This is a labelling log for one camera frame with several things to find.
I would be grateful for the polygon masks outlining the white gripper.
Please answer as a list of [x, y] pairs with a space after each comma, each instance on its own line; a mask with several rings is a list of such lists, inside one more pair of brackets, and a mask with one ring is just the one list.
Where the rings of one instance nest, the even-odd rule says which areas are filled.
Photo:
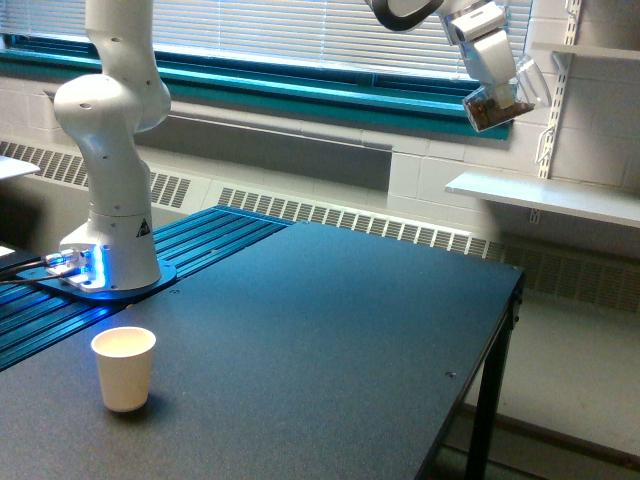
[[447, 2], [446, 33], [460, 49], [467, 74], [482, 86], [494, 87], [499, 108], [517, 101], [516, 75], [510, 43], [504, 30], [504, 10], [495, 2]]

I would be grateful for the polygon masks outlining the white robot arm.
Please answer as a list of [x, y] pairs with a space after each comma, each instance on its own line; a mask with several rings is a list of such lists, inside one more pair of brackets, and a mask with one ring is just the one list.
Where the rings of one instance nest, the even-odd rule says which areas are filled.
[[[436, 15], [458, 47], [479, 88], [464, 99], [477, 131], [521, 114], [517, 95], [531, 62], [515, 57], [492, 1], [425, 1], [405, 14], [387, 1], [370, 9], [391, 31], [408, 31]], [[160, 78], [152, 46], [149, 1], [90, 1], [85, 28], [102, 63], [98, 74], [63, 84], [54, 113], [77, 144], [87, 170], [87, 221], [60, 244], [49, 272], [89, 293], [131, 291], [157, 283], [161, 270], [152, 238], [150, 171], [135, 146], [137, 133], [167, 117], [171, 97]]]

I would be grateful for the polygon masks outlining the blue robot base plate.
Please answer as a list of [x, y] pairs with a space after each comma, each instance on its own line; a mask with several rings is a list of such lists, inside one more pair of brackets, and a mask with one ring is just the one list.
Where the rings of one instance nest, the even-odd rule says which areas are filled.
[[85, 300], [93, 303], [135, 303], [171, 286], [177, 281], [176, 267], [167, 262], [160, 262], [160, 279], [155, 283], [131, 290], [98, 290], [84, 291], [60, 279], [35, 281], [34, 285], [49, 293], [61, 294], [68, 298]]

